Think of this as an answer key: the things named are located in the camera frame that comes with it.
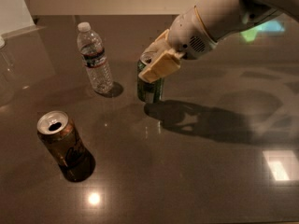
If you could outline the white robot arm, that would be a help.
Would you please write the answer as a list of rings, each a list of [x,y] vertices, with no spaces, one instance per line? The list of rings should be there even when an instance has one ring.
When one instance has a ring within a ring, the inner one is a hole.
[[[286,14],[299,21],[299,0],[200,0],[178,15],[147,48],[153,57],[139,77],[152,83],[180,68],[180,61],[196,60],[229,35]]]

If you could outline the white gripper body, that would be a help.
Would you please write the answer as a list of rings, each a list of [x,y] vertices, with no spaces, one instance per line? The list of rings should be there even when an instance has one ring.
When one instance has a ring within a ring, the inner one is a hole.
[[[175,51],[183,53],[186,60],[197,60],[217,46],[206,30],[197,7],[175,18],[169,28],[167,41]]]

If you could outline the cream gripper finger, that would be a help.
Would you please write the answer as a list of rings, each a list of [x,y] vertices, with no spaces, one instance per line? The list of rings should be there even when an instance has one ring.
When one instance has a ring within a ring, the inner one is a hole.
[[[148,83],[167,77],[179,70],[181,54],[173,49],[163,51],[152,63],[148,64],[139,77]]]
[[[146,52],[163,53],[170,49],[168,43],[169,30],[164,30],[146,49]]]

